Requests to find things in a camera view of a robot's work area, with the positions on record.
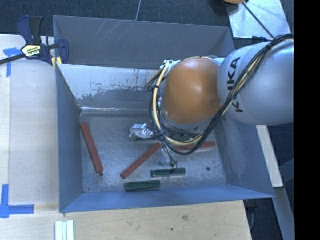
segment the blue clamp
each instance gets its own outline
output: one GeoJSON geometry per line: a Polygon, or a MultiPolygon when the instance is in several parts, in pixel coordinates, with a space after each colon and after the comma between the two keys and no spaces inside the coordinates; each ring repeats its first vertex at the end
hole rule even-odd
{"type": "Polygon", "coordinates": [[[43,17],[24,16],[17,22],[20,36],[25,40],[25,46],[20,50],[20,54],[9,56],[0,60],[0,65],[26,58],[27,60],[39,60],[53,66],[53,56],[50,51],[59,48],[59,57],[63,64],[67,64],[69,59],[69,45],[66,39],[59,39],[57,43],[49,45],[49,37],[46,37],[46,45],[42,43],[40,36],[40,26],[43,17]]]}

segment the gray bin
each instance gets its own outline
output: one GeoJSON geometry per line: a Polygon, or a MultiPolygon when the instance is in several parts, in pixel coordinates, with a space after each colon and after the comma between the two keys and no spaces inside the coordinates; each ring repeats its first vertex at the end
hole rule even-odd
{"type": "Polygon", "coordinates": [[[56,69],[59,209],[62,213],[272,198],[274,191],[257,129],[224,117],[211,149],[174,155],[186,175],[157,178],[154,191],[126,192],[163,169],[159,150],[128,178],[121,173],[156,142],[132,141],[133,124],[150,123],[145,84],[166,59],[234,51],[226,27],[115,19],[54,17],[54,37],[66,38],[68,64],[56,69]],[[95,172],[80,123],[86,122],[104,167],[95,172]]]}

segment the green object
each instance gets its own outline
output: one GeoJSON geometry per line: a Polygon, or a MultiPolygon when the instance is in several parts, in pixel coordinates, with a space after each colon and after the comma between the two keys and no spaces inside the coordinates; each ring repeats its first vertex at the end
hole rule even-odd
{"type": "Polygon", "coordinates": [[[157,190],[160,188],[160,180],[128,182],[124,187],[127,192],[157,190]]]}
{"type": "Polygon", "coordinates": [[[185,176],[185,175],[186,175],[185,168],[160,169],[160,170],[151,171],[152,178],[176,177],[176,176],[185,176]]]}

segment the blue tape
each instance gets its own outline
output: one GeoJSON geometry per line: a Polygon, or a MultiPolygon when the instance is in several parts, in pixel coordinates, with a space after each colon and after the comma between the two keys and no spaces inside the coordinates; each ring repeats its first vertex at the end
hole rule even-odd
{"type": "Polygon", "coordinates": [[[34,214],[35,205],[9,205],[9,184],[2,185],[0,218],[8,219],[10,215],[34,214]]]}
{"type": "MultiPolygon", "coordinates": [[[[5,55],[8,56],[8,58],[22,54],[21,50],[17,49],[16,47],[4,49],[3,52],[5,53],[5,55]]],[[[11,62],[9,62],[6,66],[6,77],[8,78],[10,76],[11,76],[11,62]]]]}

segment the orange object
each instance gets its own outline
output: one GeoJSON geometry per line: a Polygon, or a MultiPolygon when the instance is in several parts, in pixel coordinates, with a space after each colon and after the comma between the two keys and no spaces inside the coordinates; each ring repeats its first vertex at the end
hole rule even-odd
{"type": "Polygon", "coordinates": [[[88,147],[92,162],[93,162],[93,166],[94,169],[96,171],[97,174],[100,174],[104,171],[104,167],[102,166],[94,139],[92,138],[89,126],[86,122],[81,123],[80,124],[83,136],[84,136],[84,140],[86,143],[86,146],[88,147]]]}

